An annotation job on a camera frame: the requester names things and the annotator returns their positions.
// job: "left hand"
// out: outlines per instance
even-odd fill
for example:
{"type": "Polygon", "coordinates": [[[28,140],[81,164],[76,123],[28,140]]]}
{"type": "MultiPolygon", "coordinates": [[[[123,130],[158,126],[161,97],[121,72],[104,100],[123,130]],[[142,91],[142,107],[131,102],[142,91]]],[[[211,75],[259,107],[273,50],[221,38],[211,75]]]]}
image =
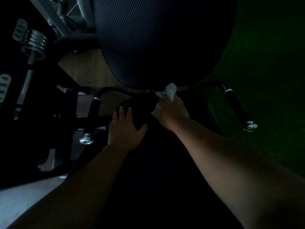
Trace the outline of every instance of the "left hand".
{"type": "Polygon", "coordinates": [[[147,124],[144,124],[140,130],[136,130],[131,108],[128,108],[125,118],[123,107],[120,107],[119,118],[117,113],[114,112],[113,120],[109,125],[108,146],[114,145],[129,152],[139,146],[146,131],[147,124]]]}

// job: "black foam grip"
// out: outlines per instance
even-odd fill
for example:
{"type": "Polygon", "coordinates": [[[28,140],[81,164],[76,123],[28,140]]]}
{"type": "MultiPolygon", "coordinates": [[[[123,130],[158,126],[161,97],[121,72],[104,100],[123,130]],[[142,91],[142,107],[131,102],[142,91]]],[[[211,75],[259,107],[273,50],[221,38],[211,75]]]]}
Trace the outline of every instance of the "black foam grip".
{"type": "Polygon", "coordinates": [[[242,125],[245,125],[246,122],[250,121],[246,111],[243,109],[234,93],[231,90],[228,90],[224,93],[224,95],[227,98],[229,104],[231,105],[231,108],[233,109],[240,123],[242,123],[242,125]]]}
{"type": "Polygon", "coordinates": [[[98,111],[101,105],[101,101],[99,99],[93,99],[91,101],[88,117],[87,117],[87,124],[84,129],[84,133],[90,133],[93,135],[94,130],[96,128],[97,118],[98,118],[98,111]]]}

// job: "textured vinyl surface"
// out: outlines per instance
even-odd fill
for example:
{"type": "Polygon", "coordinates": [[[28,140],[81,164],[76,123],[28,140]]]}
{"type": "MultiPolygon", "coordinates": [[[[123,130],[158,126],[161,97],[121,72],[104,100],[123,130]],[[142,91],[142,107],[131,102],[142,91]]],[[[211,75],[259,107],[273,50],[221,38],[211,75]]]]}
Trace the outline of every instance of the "textured vinyl surface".
{"type": "Polygon", "coordinates": [[[103,55],[126,87],[196,83],[219,61],[237,0],[94,0],[103,55]]]}

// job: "handle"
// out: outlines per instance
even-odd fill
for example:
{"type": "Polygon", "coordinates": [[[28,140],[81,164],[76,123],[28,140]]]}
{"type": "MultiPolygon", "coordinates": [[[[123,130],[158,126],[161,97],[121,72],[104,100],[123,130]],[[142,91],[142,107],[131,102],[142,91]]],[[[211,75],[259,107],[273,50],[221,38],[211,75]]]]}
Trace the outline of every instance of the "handle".
{"type": "Polygon", "coordinates": [[[232,89],[225,90],[224,96],[227,98],[227,101],[231,105],[231,108],[233,109],[240,123],[242,123],[244,130],[247,132],[254,131],[257,128],[257,125],[250,120],[246,111],[243,109],[243,107],[237,100],[236,96],[234,95],[233,90],[232,89]]]}
{"type": "Polygon", "coordinates": [[[96,128],[96,123],[98,119],[98,111],[101,105],[101,100],[98,97],[94,97],[91,101],[87,123],[84,129],[84,134],[82,138],[80,138],[80,142],[82,144],[92,144],[93,143],[93,133],[96,128]]]}

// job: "right hand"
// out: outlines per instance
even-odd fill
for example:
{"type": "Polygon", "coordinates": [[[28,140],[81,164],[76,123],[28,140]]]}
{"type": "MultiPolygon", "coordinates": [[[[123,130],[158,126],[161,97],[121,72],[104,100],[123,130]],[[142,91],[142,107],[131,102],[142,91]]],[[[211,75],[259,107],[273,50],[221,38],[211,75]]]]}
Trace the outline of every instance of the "right hand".
{"type": "Polygon", "coordinates": [[[164,95],[159,99],[161,110],[158,112],[158,120],[160,124],[167,130],[172,131],[173,125],[182,118],[189,118],[189,113],[186,110],[183,101],[177,95],[173,101],[169,96],[164,95]]]}

